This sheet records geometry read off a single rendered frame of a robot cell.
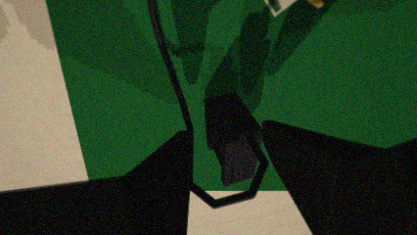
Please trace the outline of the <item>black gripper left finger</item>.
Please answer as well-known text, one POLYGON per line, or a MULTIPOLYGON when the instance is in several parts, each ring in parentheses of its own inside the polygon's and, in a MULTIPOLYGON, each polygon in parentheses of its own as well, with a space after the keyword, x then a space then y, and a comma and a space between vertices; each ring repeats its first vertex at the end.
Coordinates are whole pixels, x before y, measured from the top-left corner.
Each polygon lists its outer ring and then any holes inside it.
POLYGON ((124 176, 0 192, 0 235, 187 235, 187 130, 124 176))

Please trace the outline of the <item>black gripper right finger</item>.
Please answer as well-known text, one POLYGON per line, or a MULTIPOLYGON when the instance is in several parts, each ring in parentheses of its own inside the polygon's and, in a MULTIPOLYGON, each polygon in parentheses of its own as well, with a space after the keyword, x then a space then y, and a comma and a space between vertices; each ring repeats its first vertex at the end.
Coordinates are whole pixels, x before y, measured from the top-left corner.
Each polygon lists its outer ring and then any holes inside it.
POLYGON ((262 131, 312 235, 417 235, 417 138, 383 149, 271 119, 262 131))

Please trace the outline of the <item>green circuit board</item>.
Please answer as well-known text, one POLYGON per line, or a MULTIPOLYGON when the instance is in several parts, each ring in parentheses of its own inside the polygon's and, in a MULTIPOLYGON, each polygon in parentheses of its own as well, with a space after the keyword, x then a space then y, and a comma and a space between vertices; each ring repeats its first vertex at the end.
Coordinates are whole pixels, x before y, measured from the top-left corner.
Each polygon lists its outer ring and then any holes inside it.
MULTIPOLYGON (((187 130, 147 0, 46 0, 89 180, 124 176, 187 130)), ((224 187, 205 99, 387 149, 417 138, 417 0, 156 0, 194 128, 193 182, 224 187)))

